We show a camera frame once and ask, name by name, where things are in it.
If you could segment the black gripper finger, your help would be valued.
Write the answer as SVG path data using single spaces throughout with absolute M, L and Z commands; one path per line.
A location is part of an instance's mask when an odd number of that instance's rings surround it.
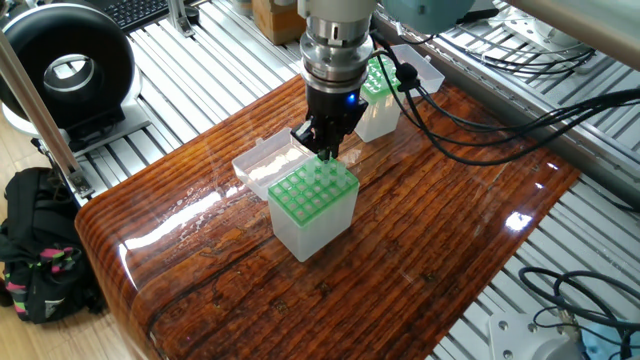
M 291 135 L 318 157 L 327 156 L 327 130 L 324 120 L 308 118 L 291 130 Z
M 326 120 L 327 155 L 326 160 L 339 155 L 339 147 L 344 137 L 353 132 L 358 123 L 355 115 L 329 116 Z

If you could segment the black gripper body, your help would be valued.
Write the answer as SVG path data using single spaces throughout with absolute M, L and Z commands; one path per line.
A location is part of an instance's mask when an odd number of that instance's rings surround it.
M 369 105 L 359 90 L 330 93 L 306 83 L 305 95 L 308 105 L 305 120 L 310 121 L 312 127 L 333 120 L 340 128 L 354 129 Z

